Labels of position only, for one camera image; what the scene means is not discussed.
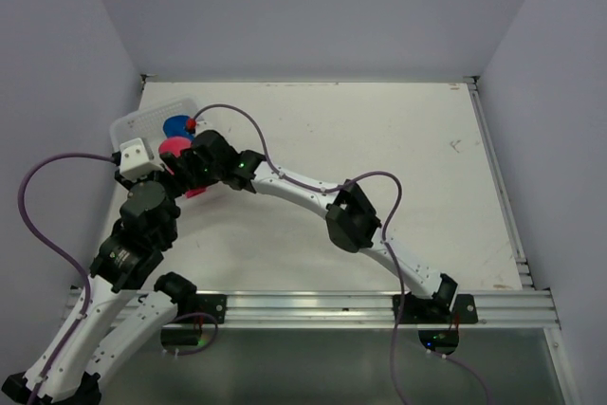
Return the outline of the pink towel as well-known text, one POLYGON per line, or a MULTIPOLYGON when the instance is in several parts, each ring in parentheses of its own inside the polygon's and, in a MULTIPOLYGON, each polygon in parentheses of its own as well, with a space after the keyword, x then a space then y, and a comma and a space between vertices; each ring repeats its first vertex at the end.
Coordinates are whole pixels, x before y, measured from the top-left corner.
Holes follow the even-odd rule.
MULTIPOLYGON (((158 153, 172 154, 176 157, 180 157, 181 152, 188 149, 192 141, 189 138, 184 137, 170 137, 163 140, 158 146, 158 153)), ((205 187, 199 187, 193 190, 185 192, 185 197, 190 199, 204 193, 207 189, 205 187)))

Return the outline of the blue towel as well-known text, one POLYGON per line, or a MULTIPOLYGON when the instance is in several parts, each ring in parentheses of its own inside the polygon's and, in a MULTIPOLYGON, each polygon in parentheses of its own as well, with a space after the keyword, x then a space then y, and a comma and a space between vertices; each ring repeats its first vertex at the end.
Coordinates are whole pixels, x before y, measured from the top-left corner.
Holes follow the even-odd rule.
POLYGON ((187 115, 176 115, 167 118, 163 125, 162 131, 166 138, 187 138, 193 139, 193 134, 188 130, 188 122, 190 117, 187 115))

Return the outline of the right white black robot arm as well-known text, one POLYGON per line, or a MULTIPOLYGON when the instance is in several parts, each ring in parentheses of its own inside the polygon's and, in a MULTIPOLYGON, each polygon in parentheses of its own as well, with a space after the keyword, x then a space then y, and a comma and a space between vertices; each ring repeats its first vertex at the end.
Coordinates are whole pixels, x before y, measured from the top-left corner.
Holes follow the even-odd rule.
POLYGON ((388 230, 395 210, 381 220, 359 185, 366 177, 395 179, 393 175, 371 172, 341 184, 291 175, 274 165, 268 153, 238 152, 214 130, 205 130, 192 141, 185 139, 181 146, 163 143, 159 152, 188 192, 222 182, 237 191, 275 196, 314 212, 324 220, 337 248, 362 253, 393 272, 428 319, 443 322, 455 312, 458 284, 399 243, 388 230))

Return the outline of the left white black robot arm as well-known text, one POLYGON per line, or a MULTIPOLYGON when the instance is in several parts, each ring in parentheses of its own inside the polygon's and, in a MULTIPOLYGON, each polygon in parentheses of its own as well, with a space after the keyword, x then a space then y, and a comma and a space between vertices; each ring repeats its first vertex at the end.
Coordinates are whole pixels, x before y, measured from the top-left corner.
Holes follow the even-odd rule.
POLYGON ((157 279, 138 309, 115 322, 177 238, 177 196, 161 172, 129 183, 120 217, 91 264, 76 306, 41 357, 5 380, 2 391, 12 401, 97 404, 110 379, 155 332, 194 316, 195 285, 170 272, 157 279))

